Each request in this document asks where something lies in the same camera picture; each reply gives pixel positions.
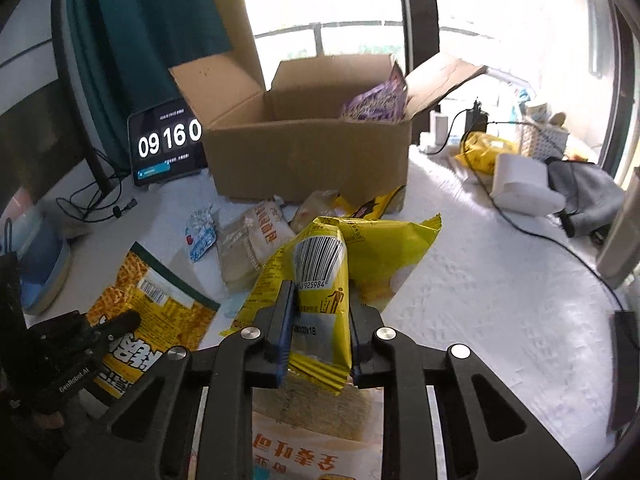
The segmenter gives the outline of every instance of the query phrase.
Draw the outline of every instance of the yellow chip bag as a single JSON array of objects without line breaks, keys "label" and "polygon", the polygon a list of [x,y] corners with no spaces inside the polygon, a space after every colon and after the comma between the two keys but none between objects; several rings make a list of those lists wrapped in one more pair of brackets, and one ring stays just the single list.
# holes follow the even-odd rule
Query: yellow chip bag
[{"label": "yellow chip bag", "polygon": [[471,164],[474,170],[492,175],[495,171],[495,159],[501,153],[518,153],[518,145],[484,132],[471,132],[464,143],[460,144],[460,153],[456,155],[456,159],[464,166]]},{"label": "yellow chip bag", "polygon": [[401,204],[404,201],[405,187],[396,187],[391,193],[377,196],[360,207],[352,206],[342,195],[338,195],[334,201],[336,216],[378,220],[384,213],[400,211],[402,209]]},{"label": "yellow chip bag", "polygon": [[120,398],[172,346],[197,350],[218,307],[133,244],[115,285],[105,289],[86,318],[95,326],[133,309],[140,326],[111,343],[102,360],[107,373],[98,374],[95,383]]},{"label": "yellow chip bag", "polygon": [[289,367],[340,392],[351,371],[349,280],[382,309],[433,244],[440,215],[423,222],[318,217],[265,264],[229,335],[275,303],[282,280],[298,288]]}]

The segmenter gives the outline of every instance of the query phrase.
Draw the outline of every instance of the black pole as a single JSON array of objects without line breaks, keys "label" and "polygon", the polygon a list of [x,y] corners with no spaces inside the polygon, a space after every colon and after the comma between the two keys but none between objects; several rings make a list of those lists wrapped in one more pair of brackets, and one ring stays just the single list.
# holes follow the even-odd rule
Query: black pole
[{"label": "black pole", "polygon": [[110,193],[112,187],[104,173],[104,169],[100,164],[100,160],[95,153],[94,147],[89,139],[89,134],[82,122],[80,108],[76,101],[73,86],[71,85],[71,77],[69,75],[68,65],[66,64],[65,47],[62,40],[62,0],[51,0],[51,39],[53,44],[53,54],[56,60],[56,69],[58,70],[58,78],[64,89],[66,103],[69,108],[69,114],[78,132],[78,142],[82,149],[82,154],[89,169],[94,175],[95,181],[100,188],[103,196]]}]

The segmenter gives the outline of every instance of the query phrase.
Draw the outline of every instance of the barcode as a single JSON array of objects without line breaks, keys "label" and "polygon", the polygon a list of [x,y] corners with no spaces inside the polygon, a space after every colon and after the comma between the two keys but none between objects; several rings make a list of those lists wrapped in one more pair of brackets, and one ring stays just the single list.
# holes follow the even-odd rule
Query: barcode
[{"label": "barcode", "polygon": [[157,303],[158,305],[164,305],[167,294],[165,294],[164,291],[161,288],[158,288],[154,283],[143,278],[138,285],[138,288],[146,295],[148,295],[148,297],[154,303]]},{"label": "barcode", "polygon": [[313,236],[302,240],[294,251],[298,288],[327,288],[331,285],[344,250],[343,241],[333,236]]}]

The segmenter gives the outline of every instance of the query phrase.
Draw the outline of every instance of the small blue wrapper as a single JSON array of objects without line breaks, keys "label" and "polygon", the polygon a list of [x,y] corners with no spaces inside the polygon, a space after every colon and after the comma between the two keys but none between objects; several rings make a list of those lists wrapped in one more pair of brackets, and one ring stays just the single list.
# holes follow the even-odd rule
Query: small blue wrapper
[{"label": "small blue wrapper", "polygon": [[197,262],[216,242],[216,225],[213,221],[214,207],[199,209],[189,216],[184,236],[187,253],[192,262]]}]

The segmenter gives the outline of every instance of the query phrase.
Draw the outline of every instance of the digital clock display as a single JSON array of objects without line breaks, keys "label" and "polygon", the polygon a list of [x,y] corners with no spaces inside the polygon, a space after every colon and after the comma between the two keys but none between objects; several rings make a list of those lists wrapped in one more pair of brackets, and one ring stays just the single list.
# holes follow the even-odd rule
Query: digital clock display
[{"label": "digital clock display", "polygon": [[168,180],[207,167],[202,125],[184,99],[129,118],[129,152],[136,186]]}]

